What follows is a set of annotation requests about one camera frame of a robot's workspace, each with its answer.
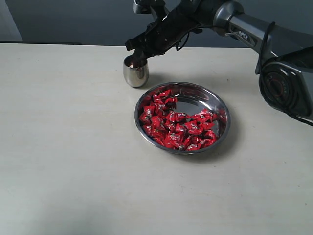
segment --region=white table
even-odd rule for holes
[[[268,106],[250,49],[186,48],[123,78],[123,47],[0,44],[1,235],[308,235],[313,131]],[[217,93],[223,145],[179,157],[147,143],[134,107],[150,87]]]

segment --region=stainless steel cup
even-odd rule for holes
[[[134,62],[130,55],[124,60],[124,78],[131,87],[142,87],[149,78],[148,60]]]

